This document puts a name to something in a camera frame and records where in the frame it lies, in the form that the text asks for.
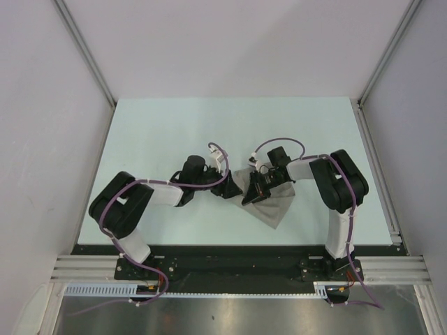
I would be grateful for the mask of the grey cloth napkin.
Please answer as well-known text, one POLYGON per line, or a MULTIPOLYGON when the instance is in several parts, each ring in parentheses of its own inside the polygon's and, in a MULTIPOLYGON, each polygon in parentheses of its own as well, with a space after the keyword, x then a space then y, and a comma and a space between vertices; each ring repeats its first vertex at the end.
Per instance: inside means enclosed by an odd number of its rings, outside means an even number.
POLYGON ((248 167, 243 170, 232 172, 232 178, 236 185, 242 190, 242 194, 237 195, 228 201, 276 230, 294 200, 295 191, 293 183, 286 182, 285 184, 273 188, 270 191, 271 196, 265 200, 255 204, 242 205, 242 199, 247 194, 249 187, 249 174, 252 171, 253 169, 248 167))

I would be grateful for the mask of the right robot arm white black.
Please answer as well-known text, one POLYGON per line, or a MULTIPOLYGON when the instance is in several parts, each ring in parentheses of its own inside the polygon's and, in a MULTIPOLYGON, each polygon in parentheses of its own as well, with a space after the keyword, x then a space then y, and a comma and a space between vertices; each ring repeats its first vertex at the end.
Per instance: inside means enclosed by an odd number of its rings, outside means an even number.
POLYGON ((338 280, 349 272, 355 274, 353 226, 356 209, 369 193, 369 185, 347 151, 339 149, 329 155, 293 160, 283 147, 277 147, 267 156, 270 167, 266 170, 256 160, 256 154, 249 159, 255 170, 249 174, 242 205, 269 202, 274 197, 272 191, 284 184, 315 181, 329 210, 329 226, 325 253, 314 271, 323 272, 330 280, 338 280))

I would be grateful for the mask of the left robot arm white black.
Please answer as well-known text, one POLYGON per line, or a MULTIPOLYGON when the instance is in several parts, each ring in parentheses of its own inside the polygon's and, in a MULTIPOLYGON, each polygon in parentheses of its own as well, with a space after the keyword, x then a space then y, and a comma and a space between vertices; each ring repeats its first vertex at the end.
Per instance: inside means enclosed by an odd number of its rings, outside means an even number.
POLYGON ((117 173, 93 200, 88 213, 119 252, 132 259, 131 272, 145 279, 153 274, 154 261, 149 258, 151 249, 137 226, 147 205, 183 207, 197 191, 210 191, 223 199, 242 194, 230 170, 221 172, 218 167, 207 165, 203 157, 191 155, 167 183, 137 180, 125 171, 117 173))

